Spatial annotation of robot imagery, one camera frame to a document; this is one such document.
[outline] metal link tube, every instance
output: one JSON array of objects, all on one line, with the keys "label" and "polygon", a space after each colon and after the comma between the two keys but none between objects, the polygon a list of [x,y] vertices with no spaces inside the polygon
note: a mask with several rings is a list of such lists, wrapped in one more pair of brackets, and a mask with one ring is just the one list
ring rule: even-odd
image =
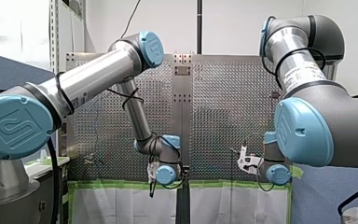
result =
[{"label": "metal link tube", "polygon": [[[136,90],[136,84],[133,78],[125,80],[122,83],[117,84],[117,90],[125,95],[132,95]],[[133,94],[134,97],[139,97],[138,92]],[[121,100],[124,102],[128,97],[122,96]],[[144,141],[150,138],[152,132],[150,131],[149,124],[147,122],[144,105],[138,99],[129,99],[124,104],[127,116],[129,117],[135,139],[138,141]]]},{"label": "metal link tube", "polygon": [[[62,90],[74,108],[78,108],[126,77],[139,75],[142,72],[140,57],[130,44],[118,41],[114,50],[62,74]],[[61,118],[69,114],[68,104],[59,93],[55,78],[34,86],[51,101]]]},{"label": "metal link tube", "polygon": [[[296,27],[286,27],[269,38],[266,53],[268,58],[277,64],[289,51],[305,48],[307,45],[308,37],[304,31]],[[296,52],[284,59],[279,72],[285,93],[308,82],[326,80],[308,50]]]}]

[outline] industrial robot arm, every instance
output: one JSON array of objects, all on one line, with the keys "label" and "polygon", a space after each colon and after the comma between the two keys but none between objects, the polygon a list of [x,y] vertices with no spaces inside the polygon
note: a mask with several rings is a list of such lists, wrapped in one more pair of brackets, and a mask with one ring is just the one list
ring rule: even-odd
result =
[{"label": "industrial robot arm", "polygon": [[275,64],[272,74],[285,94],[276,107],[275,132],[265,134],[265,154],[276,162],[264,159],[258,167],[264,168],[262,175],[273,184],[287,183],[283,158],[315,167],[358,168],[358,99],[328,80],[332,77],[326,78],[318,65],[342,60],[338,26],[323,16],[268,19],[260,55]]},{"label": "industrial robot arm", "polygon": [[117,85],[143,154],[159,157],[153,177],[170,185],[179,174],[180,139],[155,136],[148,126],[143,105],[136,98],[134,78],[162,64],[159,38],[141,32],[115,42],[108,53],[42,84],[26,83],[0,94],[0,160],[16,160],[35,153],[62,120],[102,91]]}]

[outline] metal pole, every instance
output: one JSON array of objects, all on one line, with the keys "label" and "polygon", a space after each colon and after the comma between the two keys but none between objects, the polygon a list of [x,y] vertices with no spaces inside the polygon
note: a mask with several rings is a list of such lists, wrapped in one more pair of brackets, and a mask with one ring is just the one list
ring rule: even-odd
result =
[{"label": "metal pole", "polygon": [[202,54],[202,0],[197,0],[197,54]]}]

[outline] white fabric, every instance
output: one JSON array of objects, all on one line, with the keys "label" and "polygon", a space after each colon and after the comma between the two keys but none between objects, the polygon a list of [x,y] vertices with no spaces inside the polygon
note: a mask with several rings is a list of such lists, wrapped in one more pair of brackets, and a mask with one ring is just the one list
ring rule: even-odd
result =
[{"label": "white fabric", "polygon": [[77,189],[72,223],[175,224],[176,190]]},{"label": "white fabric", "polygon": [[287,190],[191,189],[191,223],[285,224]]}]

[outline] perforated metal panel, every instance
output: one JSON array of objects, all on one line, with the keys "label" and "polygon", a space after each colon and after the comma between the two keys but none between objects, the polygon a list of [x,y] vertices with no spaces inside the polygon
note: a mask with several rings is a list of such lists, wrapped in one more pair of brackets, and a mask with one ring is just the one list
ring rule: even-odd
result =
[{"label": "perforated metal panel", "polygon": [[[69,53],[67,67],[98,56]],[[188,66],[190,73],[177,66]],[[162,66],[135,80],[152,131],[182,135],[191,179],[254,179],[238,169],[238,156],[230,149],[239,150],[247,135],[260,133],[248,138],[248,146],[261,154],[261,134],[272,130],[278,99],[271,93],[278,89],[258,57],[192,55],[191,62],[179,63],[167,55]],[[146,180],[147,159],[132,148],[118,96],[106,91],[81,106],[68,119],[67,139],[70,179]]]},{"label": "perforated metal panel", "polygon": [[[100,55],[68,54],[74,68]],[[145,113],[156,133],[172,132],[172,65],[165,62],[135,79]],[[105,91],[68,118],[69,178],[146,180],[147,158],[133,149],[133,134],[119,96]]]},{"label": "perforated metal panel", "polygon": [[278,91],[274,78],[265,72],[258,57],[193,57],[193,179],[255,178],[238,169],[238,156],[234,155],[233,161],[230,149],[240,150],[247,138],[250,152],[263,153],[262,134],[273,130],[278,102],[271,98],[273,91]]}]

